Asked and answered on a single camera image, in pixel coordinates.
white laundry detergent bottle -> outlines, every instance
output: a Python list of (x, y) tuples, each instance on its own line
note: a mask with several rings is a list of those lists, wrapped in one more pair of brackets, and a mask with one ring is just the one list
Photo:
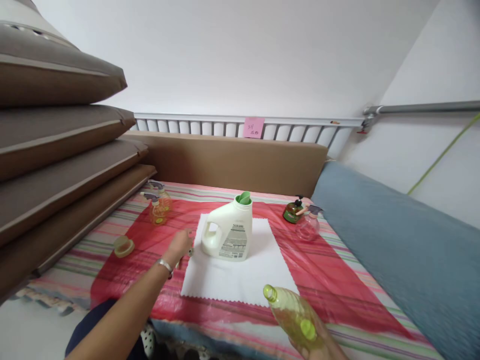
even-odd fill
[[(247, 258), (252, 240), (252, 199), (244, 191), (208, 214), (201, 234), (201, 249), (215, 258), (240, 262)], [(216, 224), (216, 231), (210, 230)]]

white wall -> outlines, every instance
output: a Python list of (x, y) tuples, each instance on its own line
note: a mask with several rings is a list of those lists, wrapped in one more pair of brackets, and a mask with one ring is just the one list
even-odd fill
[(139, 113), (351, 117), (378, 102), (438, 0), (35, 0), (122, 67)]
[[(480, 2), (441, 0), (381, 104), (480, 100)], [(345, 164), (406, 193), (474, 113), (382, 116), (356, 135)], [(480, 228), (480, 124), (471, 128), (412, 194)]]

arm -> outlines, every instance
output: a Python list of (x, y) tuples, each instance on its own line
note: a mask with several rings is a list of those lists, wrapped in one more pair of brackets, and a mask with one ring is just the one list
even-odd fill
[[(162, 259), (172, 269), (192, 247), (191, 234), (188, 229), (177, 232), (163, 254)], [(154, 264), (85, 336), (67, 360), (126, 359), (168, 277), (165, 266)]]

white radiator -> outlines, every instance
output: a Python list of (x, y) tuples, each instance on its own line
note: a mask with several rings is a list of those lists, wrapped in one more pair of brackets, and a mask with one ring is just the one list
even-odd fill
[[(213, 135), (243, 138), (244, 116), (136, 113), (132, 130)], [(363, 118), (287, 118), (265, 117), (261, 138), (289, 142), (316, 143), (328, 148), (336, 159), (350, 133), (361, 126)]]

dark pants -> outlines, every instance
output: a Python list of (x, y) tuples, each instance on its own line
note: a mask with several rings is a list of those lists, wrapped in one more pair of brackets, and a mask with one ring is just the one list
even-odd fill
[[(101, 318), (110, 310), (110, 308), (115, 304), (116, 300), (109, 299), (105, 302), (102, 302), (100, 305), (95, 307), (90, 311), (82, 321), (76, 326), (73, 334), (71, 335), (70, 341), (66, 346), (65, 357), (72, 352), (72, 350), (82, 341), (82, 339), (87, 336), (87, 334), (94, 328), (95, 325), (100, 321)], [(144, 347), (142, 339), (138, 336), (138, 339), (133, 346), (133, 349), (130, 352), (130, 355), (127, 357), (128, 360), (147, 360), (147, 356), (144, 352)]]

